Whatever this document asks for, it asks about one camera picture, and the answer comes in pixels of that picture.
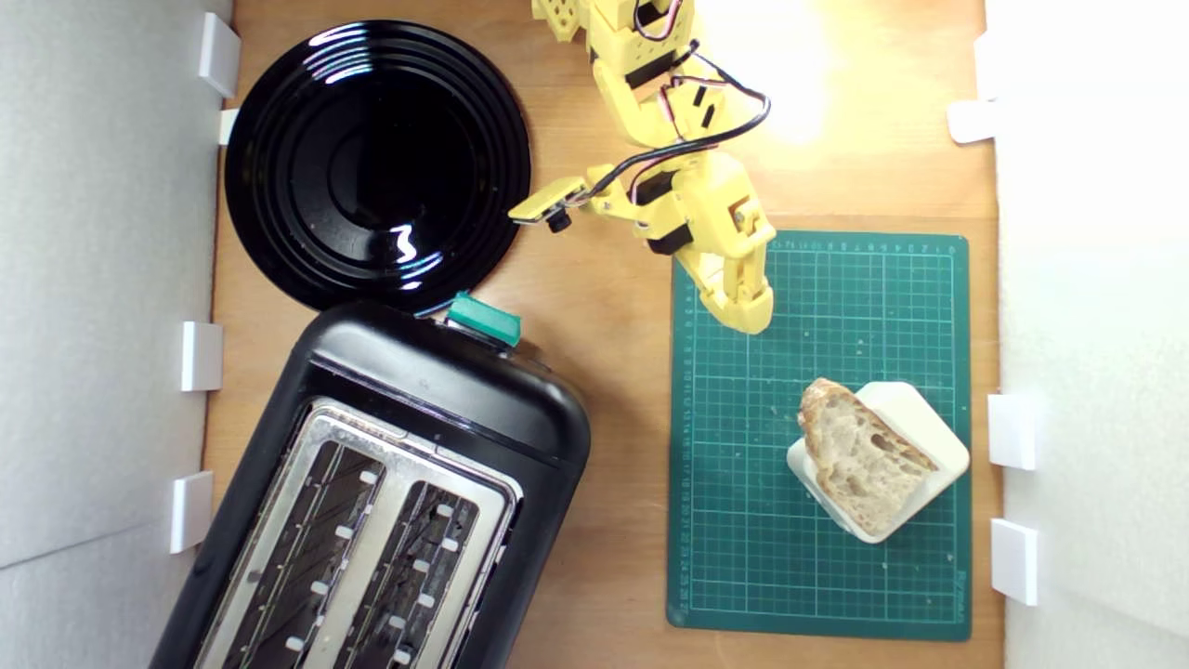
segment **yellow plastic part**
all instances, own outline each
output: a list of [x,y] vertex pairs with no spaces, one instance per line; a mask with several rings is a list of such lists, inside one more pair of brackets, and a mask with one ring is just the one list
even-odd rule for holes
[[[694,0],[682,0],[673,32],[665,42],[649,42],[635,31],[631,0],[592,0],[586,25],[586,50],[598,53],[619,76],[627,76],[669,51],[681,52],[690,44]],[[652,25],[653,32],[660,27]]]
[[[594,182],[610,171],[587,171]],[[702,302],[723,324],[762,332],[772,321],[773,294],[765,276],[768,241],[776,229],[760,207],[743,165],[722,152],[693,153],[647,170],[642,178],[674,171],[672,190],[634,204],[618,181],[593,196],[585,210],[636,221],[634,233],[659,240],[688,226],[692,241],[674,254],[698,286]]]
[[562,201],[571,195],[575,195],[586,188],[586,182],[580,176],[565,176],[545,188],[533,193],[528,200],[512,207],[508,212],[508,217],[516,222],[540,222],[553,212],[562,208]]
[[586,27],[583,18],[584,0],[531,0],[533,18],[549,24],[558,42],[571,42],[579,27]]
[[[656,8],[663,14],[671,1],[656,0]],[[649,42],[635,31],[635,0],[533,0],[533,15],[546,20],[559,40],[573,38],[575,21],[586,29],[586,48],[598,55],[592,64],[594,81],[616,130],[637,145],[660,147],[736,127],[754,113],[749,105],[738,103],[738,93],[707,86],[699,94],[699,83],[685,82],[666,91],[671,119],[660,91],[641,100],[628,84],[628,75],[641,67],[688,49],[693,5],[694,0],[684,0],[674,30],[663,43]],[[646,30],[659,32],[662,23],[663,15]],[[686,59],[672,74],[717,78],[697,58]],[[707,114],[711,106],[715,111]],[[565,207],[568,197],[585,194],[589,184],[611,169],[597,165],[587,169],[585,179],[575,176],[554,181],[517,204],[510,216],[522,222],[548,219]],[[774,303],[765,276],[765,253],[776,232],[760,207],[746,169],[725,153],[707,151],[646,168],[638,178],[647,181],[662,171],[674,172],[671,189],[644,206],[634,203],[624,184],[615,179],[602,193],[589,194],[581,209],[634,221],[635,235],[653,241],[687,227],[690,241],[668,251],[693,278],[703,304],[728,327],[762,332],[772,321]]]

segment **white square dish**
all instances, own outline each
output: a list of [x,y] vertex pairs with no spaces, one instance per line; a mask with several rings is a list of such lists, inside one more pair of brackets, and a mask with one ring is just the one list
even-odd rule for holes
[[787,462],[797,479],[835,523],[860,541],[877,544],[891,537],[933,498],[957,481],[970,467],[970,452],[945,425],[942,417],[937,416],[933,408],[929,406],[925,398],[908,384],[874,381],[863,386],[855,397],[887,423],[888,428],[937,465],[937,472],[926,476],[921,486],[908,498],[887,532],[877,536],[867,534],[822,491],[817,484],[817,465],[805,452],[804,437],[788,449]]

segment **green cutting mat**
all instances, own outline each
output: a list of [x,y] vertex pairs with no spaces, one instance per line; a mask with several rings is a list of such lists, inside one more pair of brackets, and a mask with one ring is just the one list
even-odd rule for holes
[[914,385],[970,444],[967,242],[784,231],[772,324],[718,323],[675,271],[668,618],[711,627],[970,637],[970,478],[880,545],[839,529],[785,465],[813,379]]

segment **white bracket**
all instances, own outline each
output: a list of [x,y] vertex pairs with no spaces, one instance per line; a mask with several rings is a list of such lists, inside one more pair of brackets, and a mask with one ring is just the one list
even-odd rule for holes
[[182,392],[222,389],[222,326],[182,323]]
[[990,462],[1032,472],[1037,468],[1036,412],[1018,396],[987,396]]
[[210,472],[174,480],[169,553],[180,554],[207,536],[214,505],[214,480]]
[[958,144],[990,139],[999,132],[999,107],[994,100],[1004,87],[1006,59],[990,30],[974,40],[974,71],[977,100],[950,102],[945,112],[950,137]]
[[1025,606],[1036,606],[1038,543],[1036,530],[992,519],[990,587]]
[[202,18],[199,76],[224,97],[234,97],[239,81],[239,36],[214,12]]

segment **black plate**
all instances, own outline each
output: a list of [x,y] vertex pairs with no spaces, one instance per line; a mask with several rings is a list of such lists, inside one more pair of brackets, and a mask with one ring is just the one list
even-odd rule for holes
[[529,177],[499,71],[443,32],[376,20],[316,34],[264,72],[225,182],[240,241],[294,298],[423,313],[499,261]]

